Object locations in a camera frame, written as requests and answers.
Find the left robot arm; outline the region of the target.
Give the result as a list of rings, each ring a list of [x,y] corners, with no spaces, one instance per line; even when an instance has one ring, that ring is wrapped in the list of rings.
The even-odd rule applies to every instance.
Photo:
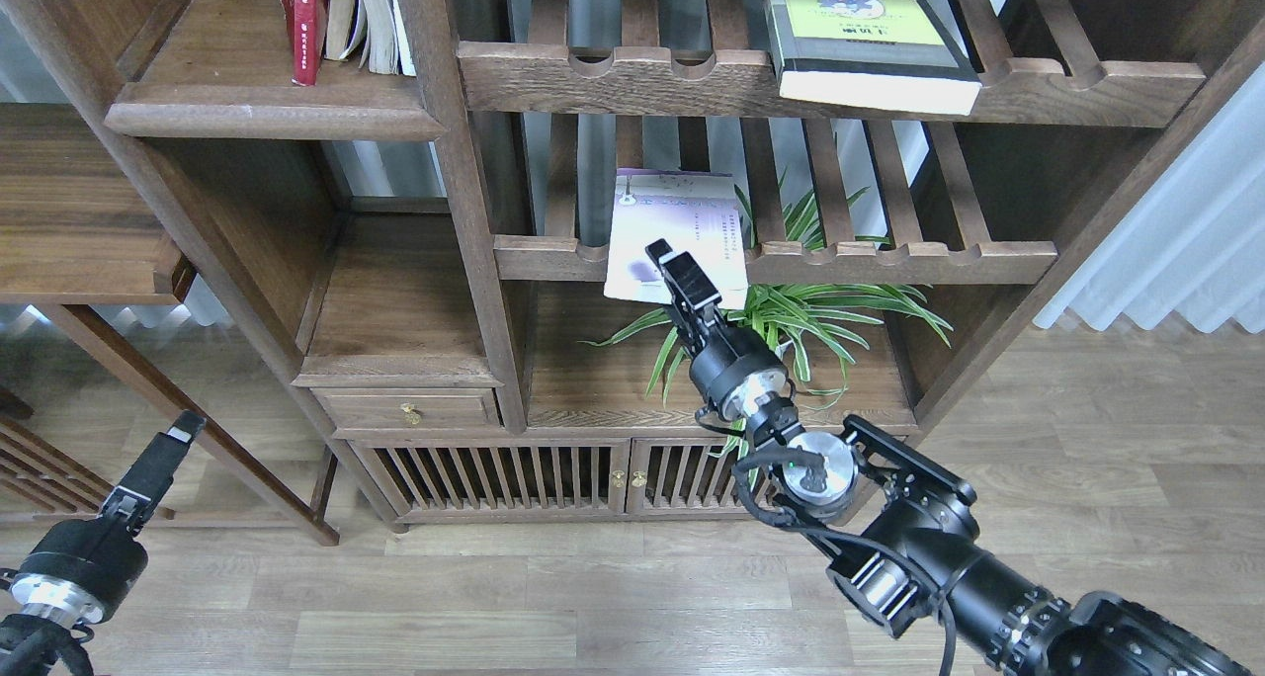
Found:
[[[20,610],[3,622],[4,675],[46,675],[63,661],[72,675],[91,675],[85,641],[108,622],[148,563],[138,533],[173,484],[175,472],[207,419],[183,411],[156,434],[91,520],[51,527],[3,581]]]

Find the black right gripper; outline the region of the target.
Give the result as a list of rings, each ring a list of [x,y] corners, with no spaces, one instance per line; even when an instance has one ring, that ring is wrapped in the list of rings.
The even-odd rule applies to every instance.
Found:
[[[665,239],[646,244],[645,253],[669,292],[667,316],[691,357],[689,379],[705,405],[724,422],[753,415],[758,397],[786,387],[788,368],[753,329],[719,311],[722,294],[691,253]]]

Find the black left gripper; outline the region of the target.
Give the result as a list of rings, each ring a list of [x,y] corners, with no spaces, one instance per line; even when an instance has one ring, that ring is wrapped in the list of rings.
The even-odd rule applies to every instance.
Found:
[[[8,589],[23,617],[76,627],[108,622],[116,613],[148,563],[144,546],[133,535],[153,518],[205,427],[207,418],[182,411],[108,494],[100,518],[63,520],[46,533]]]

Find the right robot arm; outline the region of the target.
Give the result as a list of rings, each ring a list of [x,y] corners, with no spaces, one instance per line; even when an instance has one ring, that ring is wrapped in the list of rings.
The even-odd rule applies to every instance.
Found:
[[[1160,614],[1114,592],[1070,605],[977,546],[977,494],[956,473],[856,415],[810,430],[786,365],[724,316],[693,257],[646,246],[670,294],[667,314],[691,357],[700,414],[743,420],[748,454],[732,465],[744,508],[805,535],[839,591],[891,638],[923,617],[946,633],[941,673],[966,641],[1006,675],[1243,675],[1246,667]]]

